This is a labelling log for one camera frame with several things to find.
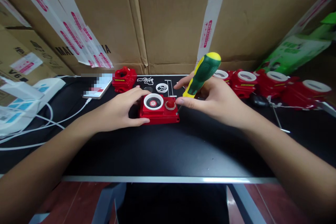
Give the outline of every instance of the white circular cap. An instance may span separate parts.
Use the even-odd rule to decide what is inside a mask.
[[[238,73],[238,77],[242,79],[243,81],[248,81],[248,82],[255,81],[257,79],[257,77],[253,73],[250,73],[247,71],[240,71]]]
[[[226,79],[229,77],[229,74],[223,70],[217,70],[214,74],[214,77],[219,78],[219,79]]]
[[[323,84],[321,82],[317,82],[314,80],[304,80],[302,84],[305,85],[309,89],[312,89],[314,91],[321,92],[321,93],[329,92],[331,90],[331,87],[327,86],[326,84]]]
[[[280,82],[285,82],[288,80],[288,77],[286,75],[279,72],[269,71],[266,75],[268,78]]]
[[[160,105],[159,107],[152,108],[152,107],[147,106],[146,103],[147,103],[148,99],[153,98],[153,97],[158,98],[158,99],[160,100],[161,105]],[[147,96],[144,98],[143,104],[144,104],[145,107],[148,108],[149,110],[158,110],[158,109],[160,109],[160,108],[163,106],[163,98],[162,98],[161,95],[153,93],[153,94],[147,95]]]
[[[168,91],[168,85],[166,83],[159,83],[156,85],[156,91],[159,93],[166,93]]]

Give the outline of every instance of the screwdriver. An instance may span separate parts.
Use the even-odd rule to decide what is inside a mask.
[[[221,57],[218,53],[208,52],[205,54],[198,62],[195,69],[195,75],[190,80],[187,89],[183,93],[183,97],[194,98],[196,93],[203,87],[204,82],[210,79],[210,77],[217,71],[220,64]]]

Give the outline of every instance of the black desk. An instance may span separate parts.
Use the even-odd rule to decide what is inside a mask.
[[[154,91],[158,83],[171,79],[173,85],[182,76],[152,76]],[[85,103],[83,90],[93,79],[65,78],[67,85],[50,101],[54,121],[76,113]],[[139,82],[142,88],[148,86]],[[174,91],[181,96],[183,89]],[[101,100],[92,100],[78,115],[107,102],[116,95],[111,86]],[[255,108],[276,124],[271,108]],[[277,108],[282,127],[290,136],[317,156],[336,167],[333,127],[336,118],[325,111],[296,111]],[[130,110],[137,117],[138,107]],[[44,110],[41,115],[49,117]],[[69,125],[75,118],[64,122]],[[222,125],[198,111],[183,108],[179,124],[148,125],[98,133],[79,151],[64,173],[68,181],[101,182],[276,182],[272,171],[239,130]],[[42,120],[34,119],[28,128]],[[0,147],[44,142],[60,129],[51,127],[16,137]],[[31,153],[34,148],[0,152],[0,174]]]

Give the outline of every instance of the hand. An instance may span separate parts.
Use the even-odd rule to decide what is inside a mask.
[[[125,93],[118,94],[98,108],[79,117],[73,123],[80,130],[88,130],[91,134],[126,127],[137,127],[144,123],[149,123],[148,118],[130,119],[128,112],[141,96],[149,95],[150,93],[139,87],[133,88]]]
[[[194,72],[182,78],[174,86],[174,89],[180,89],[182,86],[186,88],[193,76]],[[219,78],[211,77],[207,80],[201,88],[199,96],[206,99],[203,101],[179,97],[176,99],[176,104],[199,110],[217,121],[240,129],[252,127],[255,117],[259,115],[243,103],[229,85]]]

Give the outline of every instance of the power strip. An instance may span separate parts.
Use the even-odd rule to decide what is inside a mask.
[[[65,82],[59,78],[40,80],[33,87],[44,93],[44,96],[41,99],[22,100],[17,98],[7,107],[13,109],[17,108],[32,114],[37,114],[64,85]],[[0,136],[25,129],[35,118],[34,115],[21,111],[3,110],[6,110],[6,113],[2,113],[0,116]]]

